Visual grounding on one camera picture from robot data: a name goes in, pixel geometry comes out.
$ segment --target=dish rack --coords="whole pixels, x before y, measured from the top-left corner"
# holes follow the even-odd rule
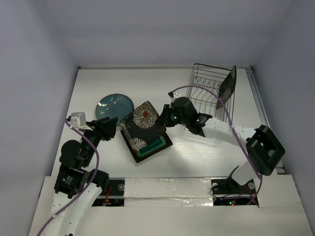
[[[192,67],[189,85],[198,85],[210,89],[216,95],[219,94],[219,88],[223,80],[230,73],[230,69],[199,64],[196,63]],[[193,105],[195,106],[197,112],[210,114],[213,117],[228,122],[226,112],[223,107],[216,109],[217,99],[212,94],[201,88],[188,88],[186,97],[188,97]],[[232,94],[231,98],[225,103],[232,120],[234,113],[234,100],[235,92]]]

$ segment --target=teal plate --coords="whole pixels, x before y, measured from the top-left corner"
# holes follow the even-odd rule
[[[117,117],[117,126],[119,126],[120,121],[133,110],[134,105],[129,97],[123,94],[115,93],[100,100],[96,106],[95,115],[97,119]]]

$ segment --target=purple cable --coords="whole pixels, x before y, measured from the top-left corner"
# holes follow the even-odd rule
[[[65,124],[70,128],[71,125],[69,124],[69,122],[67,120],[65,120]],[[98,170],[98,165],[99,165],[99,154],[98,154],[98,151],[96,149],[96,147],[91,143],[91,141],[85,137],[82,133],[80,133],[80,131],[76,130],[75,128],[71,127],[71,129],[76,132],[78,135],[80,135],[85,141],[87,141],[87,143],[89,145],[91,145],[91,147],[93,148],[93,150],[95,151],[95,154],[96,154],[96,167],[95,167],[95,170],[92,174],[92,177],[91,179],[89,180],[89,182],[87,183],[87,185],[82,189],[82,191],[76,195],[68,204],[64,205],[64,207],[62,207],[59,211],[57,211],[55,213],[55,215],[59,215],[61,212],[63,212],[64,210],[66,210],[72,203],[74,203],[83,193],[84,191],[89,187],[89,185],[92,183],[93,179],[95,178],[95,175],[97,173],[97,170]],[[40,229],[40,231],[38,232],[37,236],[40,236],[41,233],[45,230],[45,228],[47,227],[47,225],[49,225],[49,223],[53,220],[53,216],[50,217],[47,222],[43,225],[43,227]]]
[[[250,203],[252,203],[254,201],[254,199],[257,197],[259,191],[260,191],[260,188],[261,188],[261,185],[262,185],[262,175],[260,175],[255,167],[255,165],[253,164],[252,160],[250,159],[250,157],[248,156],[243,144],[242,144],[242,141],[240,140],[240,138],[238,137],[237,133],[236,133],[236,130],[234,129],[233,127],[233,123],[232,123],[232,119],[231,119],[231,116],[227,110],[227,108],[225,107],[225,104],[224,102],[214,93],[212,92],[211,90],[205,88],[205,87],[202,87],[202,86],[198,86],[198,85],[185,85],[185,86],[181,86],[179,88],[176,88],[173,90],[173,92],[176,92],[177,90],[180,90],[180,89],[184,89],[184,88],[199,88],[199,89],[203,89],[207,92],[209,92],[210,94],[212,94],[221,104],[222,104],[222,107],[224,108],[225,112],[226,112],[226,116],[227,116],[227,119],[228,119],[228,122],[231,126],[231,129],[232,129],[232,132],[240,146],[240,148],[242,149],[245,157],[247,158],[248,162],[250,163],[251,167],[253,168],[253,170],[255,171],[258,179],[260,179],[260,184],[259,184],[259,187],[256,191],[256,194],[253,196],[253,197],[247,197],[247,196],[242,196],[242,198],[251,198],[251,200],[247,203],[247,205],[249,205]],[[222,200],[226,200],[226,199],[232,199],[232,198],[235,198],[235,197],[224,197],[224,198],[221,198]]]

